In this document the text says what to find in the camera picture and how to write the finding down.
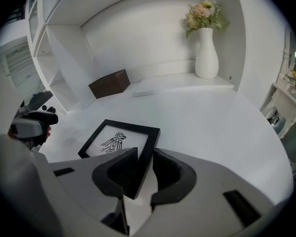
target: flower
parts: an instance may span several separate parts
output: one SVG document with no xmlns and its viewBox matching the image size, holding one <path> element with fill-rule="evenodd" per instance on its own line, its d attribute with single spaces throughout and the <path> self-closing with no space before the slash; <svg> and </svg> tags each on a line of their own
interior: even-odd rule
<svg viewBox="0 0 296 237">
<path fill-rule="evenodd" d="M 211 15 L 211 12 L 208 8 L 205 8 L 201 3 L 198 4 L 194 8 L 194 15 L 196 17 L 201 17 L 201 18 L 208 18 Z"/>
<path fill-rule="evenodd" d="M 185 22 L 191 28 L 195 28 L 195 29 L 198 28 L 197 22 L 195 21 L 191 12 L 185 15 Z"/>
<path fill-rule="evenodd" d="M 205 8 L 208 8 L 208 9 L 210 9 L 210 8 L 213 7 L 212 2 L 209 1 L 209 0 L 205 0 L 205 1 L 201 2 L 201 4 L 202 4 Z"/>
</svg>

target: white table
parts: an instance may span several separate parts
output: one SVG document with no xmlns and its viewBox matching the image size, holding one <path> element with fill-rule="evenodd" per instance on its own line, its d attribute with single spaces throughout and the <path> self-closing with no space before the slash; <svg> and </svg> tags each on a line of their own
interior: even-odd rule
<svg viewBox="0 0 296 237">
<path fill-rule="evenodd" d="M 157 147 L 220 163 L 274 204 L 290 196 L 293 177 L 284 147 L 241 93 L 210 89 L 134 97 L 137 86 L 97 99 L 86 110 L 69 112 L 40 152 L 49 162 L 79 159 L 78 151 L 104 119 L 159 127 Z"/>
</svg>

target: black picture frame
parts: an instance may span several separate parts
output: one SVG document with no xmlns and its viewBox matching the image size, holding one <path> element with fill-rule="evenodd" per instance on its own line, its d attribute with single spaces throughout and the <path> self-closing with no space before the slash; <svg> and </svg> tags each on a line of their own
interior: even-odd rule
<svg viewBox="0 0 296 237">
<path fill-rule="evenodd" d="M 135 199 L 139 193 L 139 190 L 147 174 L 147 171 L 151 162 L 152 154 L 153 154 L 152 150 L 153 148 L 155 148 L 159 138 L 160 128 L 137 125 L 137 124 L 129 124 L 129 123 L 123 123 L 123 122 L 106 119 L 95 130 L 95 132 L 90 136 L 87 142 L 80 149 L 78 155 L 81 158 L 90 157 L 86 151 L 106 125 L 148 135 L 143 151 L 138 159 L 138 165 L 137 165 L 135 175 L 132 178 L 128 188 L 124 192 L 125 196 L 131 199 Z"/>
</svg>

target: wooden box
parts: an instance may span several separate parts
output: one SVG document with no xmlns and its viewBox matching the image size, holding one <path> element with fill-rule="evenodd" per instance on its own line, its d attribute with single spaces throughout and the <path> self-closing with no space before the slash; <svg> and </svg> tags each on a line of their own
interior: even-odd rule
<svg viewBox="0 0 296 237">
<path fill-rule="evenodd" d="M 129 84 L 126 70 L 123 69 L 94 81 L 89 88 L 96 98 L 101 98 L 122 93 Z"/>
</svg>

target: green leaf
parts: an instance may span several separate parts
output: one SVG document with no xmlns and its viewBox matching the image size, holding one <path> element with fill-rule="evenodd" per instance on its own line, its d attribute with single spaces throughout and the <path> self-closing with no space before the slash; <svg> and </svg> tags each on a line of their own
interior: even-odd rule
<svg viewBox="0 0 296 237">
<path fill-rule="evenodd" d="M 195 28 L 191 28 L 191 29 L 187 30 L 187 31 L 186 31 L 186 34 L 185 34 L 186 39 L 188 39 L 189 35 L 190 35 L 193 31 L 196 31 L 196 30 L 197 30 L 197 29 L 195 29 Z"/>
</svg>

